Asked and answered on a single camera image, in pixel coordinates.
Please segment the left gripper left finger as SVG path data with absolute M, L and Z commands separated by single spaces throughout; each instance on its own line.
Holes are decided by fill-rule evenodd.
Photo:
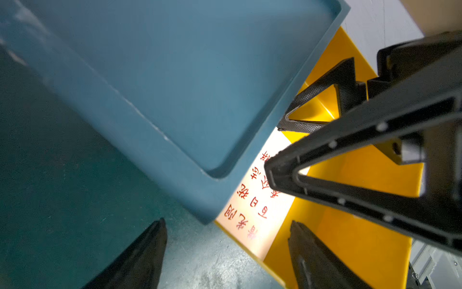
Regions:
M 153 222 L 85 289 L 156 289 L 167 246 L 163 218 Z

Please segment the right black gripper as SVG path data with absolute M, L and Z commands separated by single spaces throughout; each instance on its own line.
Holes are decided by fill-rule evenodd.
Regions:
M 461 45 L 457 30 L 380 49 L 365 104 L 354 58 L 340 61 L 277 125 L 314 133 L 265 164 L 270 186 L 461 254 Z

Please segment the beige postcard small red text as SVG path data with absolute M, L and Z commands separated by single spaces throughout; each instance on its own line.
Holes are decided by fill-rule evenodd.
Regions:
M 272 189 L 264 169 L 270 157 L 304 136 L 274 130 L 216 218 L 223 231 L 261 262 L 266 261 L 279 231 L 287 235 L 285 220 L 308 220 L 315 207 L 309 201 Z

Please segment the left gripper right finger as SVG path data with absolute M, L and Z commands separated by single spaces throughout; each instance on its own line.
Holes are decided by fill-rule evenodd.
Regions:
M 288 246 L 300 289 L 369 289 L 307 226 L 293 221 Z

